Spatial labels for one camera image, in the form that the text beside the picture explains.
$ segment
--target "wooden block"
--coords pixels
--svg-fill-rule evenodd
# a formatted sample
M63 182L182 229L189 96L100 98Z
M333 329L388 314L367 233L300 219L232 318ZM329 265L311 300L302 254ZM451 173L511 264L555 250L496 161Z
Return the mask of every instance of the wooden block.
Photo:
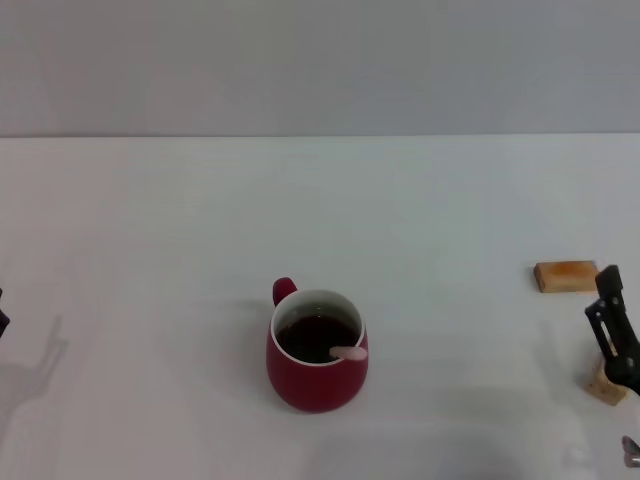
M537 263L533 274L542 293L597 291L598 269L591 261Z
M584 387L585 391L598 400L615 407L629 396L629 389L621 385L611 383L604 373L604 360L601 360L591 379Z

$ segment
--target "white table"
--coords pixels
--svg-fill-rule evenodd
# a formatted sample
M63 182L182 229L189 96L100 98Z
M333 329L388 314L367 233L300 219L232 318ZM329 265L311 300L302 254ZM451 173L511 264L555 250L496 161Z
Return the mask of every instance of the white table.
M0 478L624 479L638 399L578 386L618 263L640 319L640 135L0 141ZM300 414L271 283L342 292L370 374Z

